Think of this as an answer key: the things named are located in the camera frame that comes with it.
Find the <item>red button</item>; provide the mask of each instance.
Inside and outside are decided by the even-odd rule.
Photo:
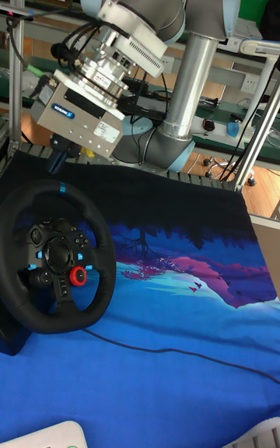
[[[80,287],[86,283],[86,270],[83,267],[75,267],[70,272],[70,280],[73,285]]]

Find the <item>leather steering wheel rim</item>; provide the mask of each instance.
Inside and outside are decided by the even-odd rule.
[[[74,304],[70,312],[41,313],[30,301],[28,290],[15,269],[11,251],[19,249],[12,231],[16,218],[41,194],[61,196],[75,206],[96,237],[96,249],[92,248],[93,266],[99,272],[100,281],[93,301],[83,311]],[[13,191],[0,205],[0,298],[24,327],[41,334],[58,334],[93,325],[110,303],[115,278],[116,261],[110,230],[97,207],[72,185],[58,180],[30,182]]]

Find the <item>metal pole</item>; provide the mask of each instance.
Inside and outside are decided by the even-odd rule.
[[[248,107],[248,111],[245,114],[245,118],[243,119],[244,123],[246,123],[250,119],[252,113],[255,111],[257,105],[260,103],[261,96],[264,92],[264,89],[265,89],[267,83],[268,83],[268,79],[271,75],[271,71],[273,70],[277,59],[278,59],[277,56],[271,56],[266,59],[264,68],[261,72],[259,82],[257,84],[256,91],[252,97],[250,106]]]
[[[24,8],[25,0],[10,0],[10,5],[19,9]],[[23,21],[13,30],[16,47],[23,55]],[[10,44],[9,52],[9,155],[13,156],[21,142],[21,113],[22,113],[22,77],[23,66]]]
[[[163,134],[187,137],[218,43],[218,40],[189,34],[170,109],[160,128]]]
[[[235,191],[241,191],[245,184],[246,178],[250,173],[254,162],[256,161],[259,152],[264,144],[265,139],[268,136],[268,132],[271,129],[273,121],[278,113],[280,107],[280,76],[275,83],[273,92],[268,100],[267,106],[264,110],[263,116],[254,133],[250,144],[246,148],[246,152],[241,161],[240,167],[236,174],[235,180],[232,182]]]

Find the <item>electrical outlet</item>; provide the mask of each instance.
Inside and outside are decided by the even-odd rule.
[[[174,58],[172,56],[163,56],[161,58],[162,63],[164,64],[164,72],[172,73],[172,68],[174,64]]]
[[[260,77],[257,75],[246,74],[241,87],[241,92],[255,93]]]

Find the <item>black steering wheel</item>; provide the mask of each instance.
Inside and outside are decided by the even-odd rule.
[[[96,237],[88,237],[64,219],[13,231],[17,216],[42,194],[61,196],[75,206]],[[87,271],[95,269],[100,280],[90,305],[80,311],[71,285],[83,285]],[[12,192],[0,206],[0,299],[26,328],[41,334],[76,331],[96,323],[113,295],[116,278],[114,244],[96,206],[75,187],[57,180],[39,180]],[[54,313],[42,313],[30,293],[49,288],[54,294]]]

